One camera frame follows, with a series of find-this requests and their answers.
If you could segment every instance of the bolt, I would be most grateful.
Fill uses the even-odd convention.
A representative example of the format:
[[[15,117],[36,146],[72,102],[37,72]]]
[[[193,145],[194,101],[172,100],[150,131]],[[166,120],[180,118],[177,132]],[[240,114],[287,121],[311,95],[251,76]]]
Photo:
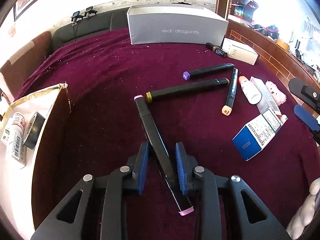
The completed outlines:
[[[120,168],[120,171],[121,172],[128,172],[130,170],[130,167],[128,167],[128,166],[122,166],[121,168]]]
[[[234,182],[239,182],[241,179],[240,179],[239,176],[233,175],[233,176],[231,177],[231,180],[234,181]]]
[[[204,167],[202,167],[202,166],[196,166],[196,167],[195,167],[195,171],[196,171],[196,172],[199,172],[199,173],[204,172]]]
[[[87,175],[84,175],[84,176],[83,176],[83,180],[84,180],[84,181],[90,181],[90,180],[92,180],[92,178],[93,178],[93,177],[92,177],[91,174],[87,174]]]

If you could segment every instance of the black leather seat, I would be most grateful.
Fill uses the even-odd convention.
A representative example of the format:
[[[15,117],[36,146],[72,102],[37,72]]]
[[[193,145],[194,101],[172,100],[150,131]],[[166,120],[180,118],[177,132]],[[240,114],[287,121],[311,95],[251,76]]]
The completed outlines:
[[[128,28],[128,9],[129,7],[92,15],[88,20],[78,20],[75,26],[70,23],[59,28],[52,35],[52,52],[73,41],[107,31]]]

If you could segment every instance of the roll of tape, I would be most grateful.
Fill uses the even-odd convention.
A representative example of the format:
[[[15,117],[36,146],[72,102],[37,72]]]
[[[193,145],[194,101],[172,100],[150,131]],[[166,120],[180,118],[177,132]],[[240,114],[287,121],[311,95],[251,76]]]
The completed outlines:
[[[45,118],[38,112],[35,112],[33,117],[30,119],[30,122],[26,129],[26,133],[23,137],[23,144],[31,150],[33,150],[33,148],[37,144],[41,128],[44,124],[44,120]]]

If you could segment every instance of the pink fuzzy object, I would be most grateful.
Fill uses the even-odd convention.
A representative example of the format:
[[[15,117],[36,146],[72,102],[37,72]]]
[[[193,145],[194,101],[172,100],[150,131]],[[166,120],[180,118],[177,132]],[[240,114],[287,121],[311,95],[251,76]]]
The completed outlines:
[[[277,88],[276,84],[273,84],[271,81],[267,81],[266,87],[278,106],[287,100],[287,96]]]

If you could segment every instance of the burgundy tablecloth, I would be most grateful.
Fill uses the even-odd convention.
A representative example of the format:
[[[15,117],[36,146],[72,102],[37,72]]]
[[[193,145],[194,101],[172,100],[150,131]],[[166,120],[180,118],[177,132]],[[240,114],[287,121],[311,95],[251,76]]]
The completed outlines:
[[[25,82],[19,96],[67,82],[74,102],[57,166],[55,196],[62,197],[85,174],[109,174],[137,154],[145,140],[133,101],[136,95],[185,84],[182,73],[233,63],[239,75],[272,81],[287,95],[280,106],[288,121],[257,156],[245,162],[232,138],[259,114],[237,87],[230,116],[221,113],[228,88],[175,98],[150,105],[170,154],[182,141],[189,155],[217,175],[240,175],[286,227],[320,177],[316,144],[307,127],[293,114],[296,104],[276,76],[259,60],[254,66],[223,59],[204,45],[131,45],[128,30],[108,32],[57,50]],[[232,70],[209,78],[231,77]],[[129,239],[194,239],[195,212],[181,217],[157,170],[149,162],[145,191],[128,199]]]

